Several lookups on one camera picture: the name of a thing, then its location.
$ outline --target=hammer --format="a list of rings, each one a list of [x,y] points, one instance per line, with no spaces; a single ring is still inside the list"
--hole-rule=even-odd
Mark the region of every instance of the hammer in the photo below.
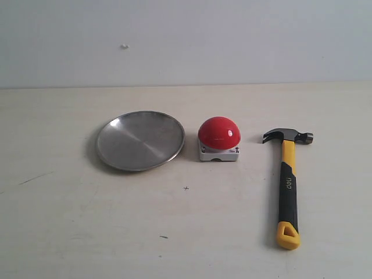
[[[282,141],[276,240],[279,246],[293,250],[301,243],[297,224],[295,142],[311,144],[314,135],[312,133],[301,134],[294,129],[278,128],[265,133],[262,143],[274,138]]]

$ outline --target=table surface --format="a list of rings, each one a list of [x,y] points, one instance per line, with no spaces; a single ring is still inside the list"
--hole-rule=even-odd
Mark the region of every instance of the table surface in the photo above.
[[[0,91],[0,277],[371,278],[372,82]],[[185,128],[182,152],[121,173],[98,130],[135,110]],[[199,162],[212,116],[241,131],[237,162]],[[274,240],[281,147],[296,146],[300,248]]]

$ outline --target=wall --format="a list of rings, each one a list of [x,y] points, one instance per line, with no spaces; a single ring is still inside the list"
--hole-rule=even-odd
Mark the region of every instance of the wall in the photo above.
[[[371,79],[371,15],[370,0],[2,0],[0,87]]]

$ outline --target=metal plate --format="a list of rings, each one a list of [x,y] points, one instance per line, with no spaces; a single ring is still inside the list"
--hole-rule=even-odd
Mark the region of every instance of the metal plate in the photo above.
[[[161,112],[131,112],[111,120],[98,134],[97,153],[125,171],[148,170],[169,162],[185,143],[182,125]]]

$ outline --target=red dome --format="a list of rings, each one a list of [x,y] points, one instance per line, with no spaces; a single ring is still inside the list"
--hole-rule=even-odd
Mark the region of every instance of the red dome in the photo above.
[[[221,116],[205,121],[199,129],[198,137],[203,144],[213,149],[230,149],[240,142],[238,126]]]

